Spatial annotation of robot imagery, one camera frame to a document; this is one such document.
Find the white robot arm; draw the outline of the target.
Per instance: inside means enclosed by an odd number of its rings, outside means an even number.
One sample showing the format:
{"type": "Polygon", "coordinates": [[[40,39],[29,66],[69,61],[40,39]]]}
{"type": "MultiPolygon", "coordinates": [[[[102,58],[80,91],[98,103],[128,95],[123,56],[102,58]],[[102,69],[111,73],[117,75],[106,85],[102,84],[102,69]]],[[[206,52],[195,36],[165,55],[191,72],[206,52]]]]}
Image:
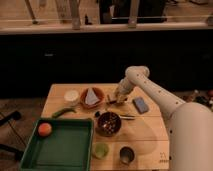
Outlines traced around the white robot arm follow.
{"type": "Polygon", "coordinates": [[[186,102],[149,79],[146,66],[130,66],[115,89],[117,102],[135,87],[143,90],[169,118],[169,171],[213,171],[213,112],[186,102]]]}

